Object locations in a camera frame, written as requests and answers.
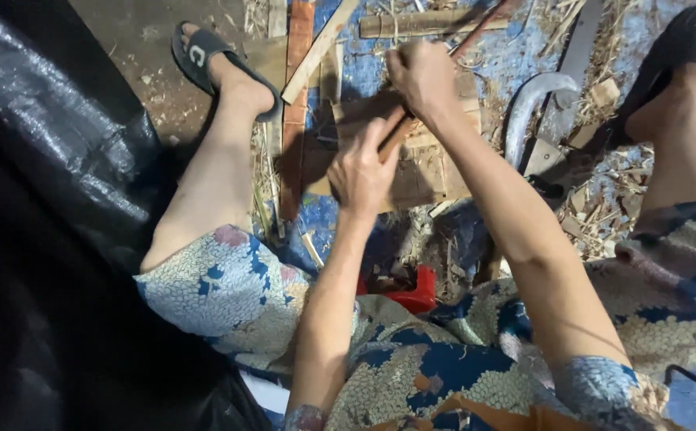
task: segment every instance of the person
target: person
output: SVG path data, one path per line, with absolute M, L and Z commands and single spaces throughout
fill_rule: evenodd
M 201 30 L 180 31 L 182 50 L 193 50 Z M 696 19 L 680 31 L 696 40 Z M 627 135 L 654 143 L 641 217 L 615 259 L 584 265 L 553 211 L 461 112 L 445 47 L 407 44 L 387 64 L 458 167 L 513 279 L 419 316 L 356 297 L 398 160 L 398 147 L 378 158 L 382 119 L 328 171 L 340 209 L 318 279 L 281 264 L 236 227 L 252 196 L 253 121 L 275 95 L 215 54 L 206 66 L 219 106 L 136 277 L 146 303 L 246 370 L 291 375 L 289 429 L 670 425 L 657 380 L 670 364 L 696 367 L 696 57 L 629 114 Z

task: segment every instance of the floral patterned clothing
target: floral patterned clothing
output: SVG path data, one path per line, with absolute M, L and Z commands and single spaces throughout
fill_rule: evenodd
M 301 407 L 287 426 L 354 429 L 397 420 L 399 429 L 414 429 L 409 418 L 431 418 L 461 394 L 514 413 L 543 405 L 603 429 L 651 429 L 667 401 L 655 383 L 665 367 L 696 366 L 696 202 L 644 214 L 616 255 L 586 268 L 632 368 L 581 357 L 550 370 L 509 279 L 418 316 L 364 295 L 354 306 L 347 381 L 330 415 Z M 254 236 L 221 226 L 136 281 L 157 314 L 247 370 L 290 373 L 291 338 L 312 280 Z M 437 415 L 434 426 L 491 429 L 461 409 Z

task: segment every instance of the slide sandal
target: slide sandal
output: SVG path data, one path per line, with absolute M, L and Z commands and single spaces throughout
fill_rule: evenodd
M 221 53 L 225 55 L 228 61 L 233 65 L 237 66 L 252 79 L 262 83 L 271 90 L 271 93 L 274 94 L 274 106 L 268 112 L 258 115 L 256 120 L 262 123 L 273 120 L 284 103 L 276 87 L 241 60 L 234 52 L 231 45 L 225 43 L 218 34 L 209 32 L 203 28 L 200 28 L 191 35 L 189 43 L 186 45 L 186 50 L 184 51 L 183 42 L 180 38 L 183 36 L 183 24 L 187 23 L 189 22 L 184 21 L 175 27 L 175 33 L 172 34 L 172 56 L 175 58 L 175 63 L 178 64 L 183 74 L 189 78 L 189 81 L 201 88 L 205 93 L 214 96 L 216 89 L 212 85 L 212 80 L 209 77 L 207 64 L 209 63 L 209 58 L 213 54 Z
M 688 63 L 696 63 L 696 5 L 675 15 L 651 45 L 649 53 L 641 63 L 632 89 L 617 110 L 614 125 L 617 144 L 633 143 L 625 133 L 625 123 L 630 115 L 657 97 L 668 86 L 673 69 Z

